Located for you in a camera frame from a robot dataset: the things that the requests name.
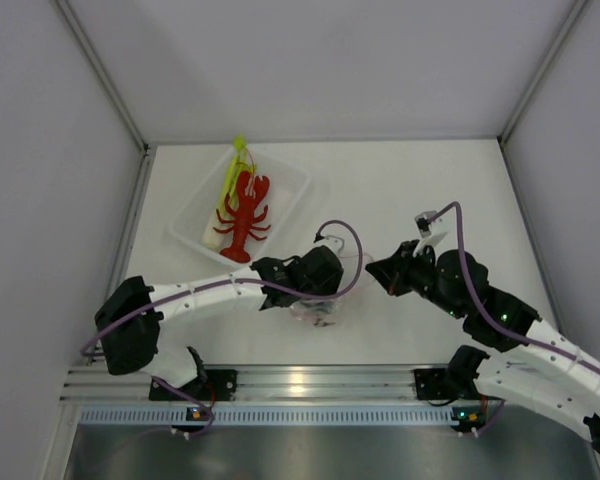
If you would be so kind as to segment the red fake lobster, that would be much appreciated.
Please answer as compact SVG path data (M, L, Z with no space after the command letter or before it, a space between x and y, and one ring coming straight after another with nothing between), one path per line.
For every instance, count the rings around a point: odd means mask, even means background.
M266 232L271 228L270 225L266 227L259 226L259 223L267 217L267 205L263 207L260 214L256 214L257 208L265 199L269 189L270 179L267 176L254 175L250 171L242 171L238 175L235 184L237 207L233 208L231 206L231 196L229 194L226 194L224 199L225 210L232 218L225 219L220 211L216 210L218 222L221 225L227 225L227 228L214 227L213 230L218 234L232 234L230 245L220 251L222 256L237 263L249 263L251 256L246 250L247 238L251 237L256 241L267 239L266 236L257 236L255 232Z

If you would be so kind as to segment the clear zip top bag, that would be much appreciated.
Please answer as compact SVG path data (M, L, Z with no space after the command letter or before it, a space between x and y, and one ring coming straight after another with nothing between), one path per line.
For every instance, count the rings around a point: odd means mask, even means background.
M355 276L358 265L358 255L354 254L352 251L345 251L341 254L339 259L344 271L339 287L339 289L342 290ZM360 277L354 287L344 296L328 301L300 300L290 307L291 316L298 321L306 323L304 318L311 311L332 311L338 315L339 320L337 325L343 323L345 313L353 308L354 299L358 297L364 289L375 282L374 278L365 270L365 266L372 261L373 257L364 251Z

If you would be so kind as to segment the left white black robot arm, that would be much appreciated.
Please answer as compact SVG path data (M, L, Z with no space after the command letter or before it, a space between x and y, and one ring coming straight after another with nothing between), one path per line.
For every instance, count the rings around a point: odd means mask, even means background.
M340 241L324 238L302 256L263 257L206 281L148 285L141 276L124 280L95 315L109 374L143 372L167 382L184 399L199 397L206 372L188 338L194 325L337 293L341 249Z

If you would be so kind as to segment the fake grey fish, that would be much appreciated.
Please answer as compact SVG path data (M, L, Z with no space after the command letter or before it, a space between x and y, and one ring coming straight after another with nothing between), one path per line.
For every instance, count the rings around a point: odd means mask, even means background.
M329 328L338 324L338 315L335 312L311 311L304 321L314 328Z

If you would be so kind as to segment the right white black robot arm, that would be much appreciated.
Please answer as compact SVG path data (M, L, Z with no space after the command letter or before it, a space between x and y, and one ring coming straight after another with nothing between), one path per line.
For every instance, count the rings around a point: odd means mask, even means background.
M474 343L459 347L447 365L451 392L516 403L571 429L600 455L600 361L492 286L471 254L437 255L408 241L366 270L389 295L416 293L461 320Z

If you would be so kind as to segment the fake green leek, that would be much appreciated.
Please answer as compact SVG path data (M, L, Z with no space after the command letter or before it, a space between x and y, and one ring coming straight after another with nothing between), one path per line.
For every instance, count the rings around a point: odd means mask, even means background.
M237 180L243 171L255 174L257 165L249 151L246 136L244 134L239 134L233 140L233 154L225 172L220 195L211 216L209 217L202 237L202 244L215 252L218 252L221 249L223 243L222 234L215 231L216 228L221 228L221 222L217 218L216 212L219 212L220 214L226 214L228 212L224 205L226 195L229 195L229 205L232 208L235 207L237 201Z

